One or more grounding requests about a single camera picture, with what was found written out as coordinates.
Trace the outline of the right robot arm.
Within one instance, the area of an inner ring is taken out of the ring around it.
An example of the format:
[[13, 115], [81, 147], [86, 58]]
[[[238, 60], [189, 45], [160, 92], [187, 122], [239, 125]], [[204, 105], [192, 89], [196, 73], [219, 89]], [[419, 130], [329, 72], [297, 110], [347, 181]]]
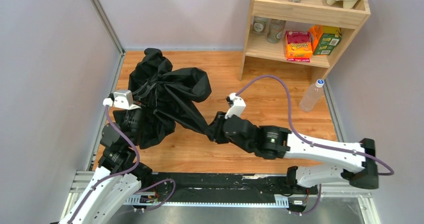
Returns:
[[345, 143], [296, 136], [287, 128], [256, 126], [238, 116], [225, 117], [218, 112], [206, 128], [210, 141], [232, 143], [247, 153], [263, 159], [309, 159], [320, 162], [316, 166], [291, 166], [286, 182], [304, 188], [332, 182], [347, 182], [351, 186], [373, 190], [379, 187], [375, 142], [364, 138], [360, 142]]

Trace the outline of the aluminium frame rail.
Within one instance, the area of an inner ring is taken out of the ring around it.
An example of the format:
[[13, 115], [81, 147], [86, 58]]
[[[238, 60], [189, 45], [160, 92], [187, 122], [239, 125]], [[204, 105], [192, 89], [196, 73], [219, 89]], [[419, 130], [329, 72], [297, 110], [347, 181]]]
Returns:
[[108, 178], [100, 168], [75, 176], [61, 223], [107, 223], [123, 205], [132, 211], [163, 206], [277, 208], [303, 216], [333, 198], [358, 201], [364, 223], [379, 223], [371, 194], [347, 183], [302, 187], [272, 174], [171, 173], [125, 174]]

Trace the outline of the glass jar left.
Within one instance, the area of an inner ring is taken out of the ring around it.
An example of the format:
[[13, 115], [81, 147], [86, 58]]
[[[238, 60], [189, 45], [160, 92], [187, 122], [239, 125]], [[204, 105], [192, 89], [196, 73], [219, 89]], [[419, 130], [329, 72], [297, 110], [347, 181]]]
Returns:
[[255, 16], [253, 19], [252, 29], [251, 32], [254, 35], [261, 36], [264, 34], [266, 27], [268, 24], [268, 19], [263, 17], [257, 17]]

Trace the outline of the clear plastic water bottle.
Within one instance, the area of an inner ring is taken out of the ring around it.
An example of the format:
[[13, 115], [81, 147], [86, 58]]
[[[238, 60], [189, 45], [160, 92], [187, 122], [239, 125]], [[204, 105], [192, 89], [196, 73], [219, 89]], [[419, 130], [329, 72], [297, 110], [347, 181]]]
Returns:
[[310, 112], [314, 108], [316, 103], [324, 94], [324, 84], [325, 81], [323, 79], [317, 79], [308, 87], [302, 100], [299, 103], [299, 108], [302, 111]]

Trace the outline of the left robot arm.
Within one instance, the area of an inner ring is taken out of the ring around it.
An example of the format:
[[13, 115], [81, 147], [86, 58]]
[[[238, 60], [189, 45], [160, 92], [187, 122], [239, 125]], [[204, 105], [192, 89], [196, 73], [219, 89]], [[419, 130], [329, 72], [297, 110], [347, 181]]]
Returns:
[[100, 144], [105, 149], [98, 167], [60, 223], [107, 223], [144, 182], [152, 179], [152, 169], [140, 163], [135, 148], [141, 110], [115, 110], [113, 116], [115, 121], [102, 129]]

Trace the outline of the orange pink sponge box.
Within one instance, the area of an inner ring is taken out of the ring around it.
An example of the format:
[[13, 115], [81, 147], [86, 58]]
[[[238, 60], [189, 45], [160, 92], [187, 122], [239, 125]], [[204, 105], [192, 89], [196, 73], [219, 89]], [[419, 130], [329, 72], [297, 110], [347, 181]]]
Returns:
[[284, 36], [285, 57], [288, 61], [309, 63], [313, 55], [309, 32], [286, 31]]

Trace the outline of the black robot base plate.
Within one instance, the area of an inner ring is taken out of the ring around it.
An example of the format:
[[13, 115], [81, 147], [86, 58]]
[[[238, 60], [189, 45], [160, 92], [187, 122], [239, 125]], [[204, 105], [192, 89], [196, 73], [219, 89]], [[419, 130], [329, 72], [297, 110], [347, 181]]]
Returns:
[[[168, 182], [173, 179], [176, 184]], [[179, 173], [155, 172], [143, 187], [161, 180], [155, 191], [160, 200], [170, 195], [169, 202], [184, 203], [272, 203], [275, 195], [306, 197], [316, 195], [317, 186], [309, 189], [289, 185], [281, 174]]]

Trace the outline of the wooden shelf unit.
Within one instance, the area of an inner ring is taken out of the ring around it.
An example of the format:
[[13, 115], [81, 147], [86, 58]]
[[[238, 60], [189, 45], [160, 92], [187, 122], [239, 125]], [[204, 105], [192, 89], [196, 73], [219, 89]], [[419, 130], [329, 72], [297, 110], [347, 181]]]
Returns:
[[243, 78], [246, 57], [287, 61], [284, 46], [271, 44], [264, 36], [251, 33], [254, 17], [279, 19], [296, 24], [333, 26], [341, 29], [342, 40], [335, 50], [328, 56], [312, 56], [307, 63], [312, 67], [311, 80], [315, 81], [327, 77], [370, 15], [368, 0], [360, 0], [350, 10], [344, 9], [342, 4], [329, 6], [326, 0], [302, 0], [300, 3], [291, 3], [288, 0], [250, 0], [239, 78]]

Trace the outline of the glass jar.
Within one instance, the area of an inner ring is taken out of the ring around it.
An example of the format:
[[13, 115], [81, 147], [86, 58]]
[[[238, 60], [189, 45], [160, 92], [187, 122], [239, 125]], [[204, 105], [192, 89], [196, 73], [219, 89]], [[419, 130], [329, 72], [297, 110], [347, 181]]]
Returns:
[[254, 35], [261, 36], [264, 34], [266, 27], [268, 24], [268, 19], [263, 17], [257, 17], [255, 16], [253, 19], [252, 29], [251, 32]]
[[285, 25], [286, 21], [284, 20], [271, 19], [266, 38], [267, 41], [272, 44], [278, 43], [282, 38]]

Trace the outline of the black folding umbrella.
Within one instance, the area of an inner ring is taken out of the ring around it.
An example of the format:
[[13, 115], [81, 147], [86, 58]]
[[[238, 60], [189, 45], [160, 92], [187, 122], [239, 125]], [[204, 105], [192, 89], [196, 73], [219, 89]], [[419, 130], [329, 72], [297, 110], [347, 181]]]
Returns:
[[162, 51], [147, 48], [144, 58], [129, 75], [128, 89], [141, 106], [142, 127], [137, 146], [147, 149], [174, 133], [176, 124], [205, 134], [208, 124], [195, 106], [205, 101], [212, 89], [207, 73], [196, 67], [174, 70]]

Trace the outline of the green orange carton box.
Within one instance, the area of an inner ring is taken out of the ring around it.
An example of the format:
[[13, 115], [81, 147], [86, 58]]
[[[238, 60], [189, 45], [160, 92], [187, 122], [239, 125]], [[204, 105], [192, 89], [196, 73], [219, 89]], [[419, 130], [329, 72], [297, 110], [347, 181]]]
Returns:
[[315, 25], [309, 31], [314, 56], [328, 56], [342, 40], [340, 27]]

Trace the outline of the glass jar right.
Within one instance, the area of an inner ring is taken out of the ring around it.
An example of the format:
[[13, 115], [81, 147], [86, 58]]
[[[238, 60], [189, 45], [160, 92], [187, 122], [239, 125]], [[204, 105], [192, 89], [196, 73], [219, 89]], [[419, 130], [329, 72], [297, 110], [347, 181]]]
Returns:
[[266, 38], [267, 41], [272, 44], [278, 43], [282, 38], [285, 25], [286, 21], [284, 20], [271, 19]]

